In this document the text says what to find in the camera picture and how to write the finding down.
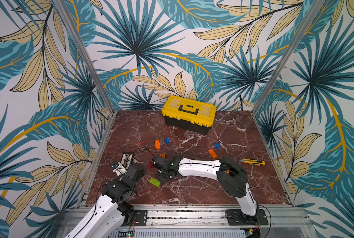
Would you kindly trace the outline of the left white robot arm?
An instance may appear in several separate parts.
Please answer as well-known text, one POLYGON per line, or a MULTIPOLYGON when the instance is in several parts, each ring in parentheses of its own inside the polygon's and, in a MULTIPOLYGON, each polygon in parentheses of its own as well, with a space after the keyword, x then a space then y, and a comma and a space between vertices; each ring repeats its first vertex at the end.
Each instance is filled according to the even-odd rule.
POLYGON ((134 207, 127 200, 136 193, 144 174, 141 165, 131 164, 123 175, 108 182, 95 205, 66 237, 107 238, 120 226, 130 224, 134 207))

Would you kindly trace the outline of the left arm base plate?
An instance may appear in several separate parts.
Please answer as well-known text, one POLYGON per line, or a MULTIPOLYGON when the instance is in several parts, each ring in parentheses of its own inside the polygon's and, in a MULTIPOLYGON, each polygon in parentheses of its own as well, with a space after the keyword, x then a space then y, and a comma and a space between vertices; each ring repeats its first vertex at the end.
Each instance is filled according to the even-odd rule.
POLYGON ((148 210, 134 210, 124 226, 145 227, 147 225, 148 210))

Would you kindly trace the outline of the green 2x4 brick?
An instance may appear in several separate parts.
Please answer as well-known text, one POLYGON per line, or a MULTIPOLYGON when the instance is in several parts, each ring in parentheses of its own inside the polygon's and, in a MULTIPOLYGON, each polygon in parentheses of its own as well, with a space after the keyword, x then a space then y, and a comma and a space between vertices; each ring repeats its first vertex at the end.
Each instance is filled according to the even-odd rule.
POLYGON ((149 180, 149 183, 154 185, 154 186, 156 186, 156 187, 160 187, 160 184, 161 184, 161 182, 159 180, 155 179, 155 178, 151 178, 149 180))

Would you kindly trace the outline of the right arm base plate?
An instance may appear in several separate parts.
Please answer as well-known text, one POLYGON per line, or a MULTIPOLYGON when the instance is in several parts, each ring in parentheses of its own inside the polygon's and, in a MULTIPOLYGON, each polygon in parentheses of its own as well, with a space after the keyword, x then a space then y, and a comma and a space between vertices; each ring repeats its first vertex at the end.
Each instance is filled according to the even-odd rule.
POLYGON ((229 209, 225 211, 225 217, 229 226, 259 226, 268 225, 268 219, 264 210, 257 210, 255 216, 248 216, 240 209, 229 209))

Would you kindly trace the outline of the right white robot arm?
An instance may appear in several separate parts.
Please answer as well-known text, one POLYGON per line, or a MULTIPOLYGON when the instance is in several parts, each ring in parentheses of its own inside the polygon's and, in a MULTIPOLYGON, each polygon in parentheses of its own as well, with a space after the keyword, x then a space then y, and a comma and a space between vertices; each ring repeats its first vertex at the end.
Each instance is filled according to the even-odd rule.
POLYGON ((246 170, 229 157, 199 161, 186 157, 170 160, 156 156, 152 158, 152 166, 159 171, 157 178, 162 184, 188 176, 216 180, 228 196, 236 198, 244 216, 256 218, 258 215, 259 206, 251 194, 246 170))

